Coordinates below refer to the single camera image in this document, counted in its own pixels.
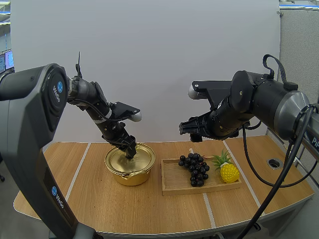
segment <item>wooden tabletop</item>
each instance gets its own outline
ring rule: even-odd
[[[281,169],[271,169],[266,160],[279,158],[284,161],[285,155],[268,136],[249,137],[247,143],[258,173],[274,183]],[[188,141],[146,145],[155,152],[156,162],[149,180],[135,187],[118,184],[107,170],[104,159],[113,148],[108,143],[55,143],[46,150],[45,157],[77,219],[100,232],[164,234],[234,224],[252,218],[270,191],[270,187],[259,182],[249,168],[242,138],[224,142],[207,140],[202,143]],[[162,196],[160,160],[188,154],[190,148],[206,156],[220,154],[223,148],[230,149],[233,161],[242,173],[242,187],[213,193]],[[299,171],[292,167],[284,183],[301,177]],[[313,193],[306,181],[280,189],[265,213],[284,209]],[[14,207],[18,212],[37,217],[21,192],[14,201]]]

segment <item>gold saucepan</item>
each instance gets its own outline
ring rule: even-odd
[[[138,143],[134,158],[127,159],[125,155],[115,147],[105,157],[105,164],[113,173],[114,179],[126,186],[136,186],[146,182],[155,163],[153,150],[145,144]]]

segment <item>computer monitor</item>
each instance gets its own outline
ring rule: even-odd
[[[5,71],[5,54],[0,55],[0,73]]]
[[[5,68],[10,69],[12,67],[14,67],[13,55],[12,51],[8,51],[5,53]]]

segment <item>white backdrop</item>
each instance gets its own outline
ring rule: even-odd
[[[84,79],[97,81],[108,101],[141,109],[141,122],[126,120],[137,141],[188,140],[179,123],[209,111],[207,100],[188,97],[191,82],[267,73],[263,55],[279,56],[277,10],[277,0],[14,0],[15,69],[55,62],[73,77],[81,51]],[[54,141],[103,142],[90,117],[71,105]]]

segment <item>yellow pineapple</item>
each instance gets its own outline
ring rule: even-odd
[[[217,169],[220,169],[221,178],[225,183],[233,183],[239,179],[238,169],[229,161],[230,158],[227,158],[229,155],[228,151],[224,153],[224,150],[221,151],[221,156],[214,155],[216,159],[213,161],[214,166],[217,166]]]

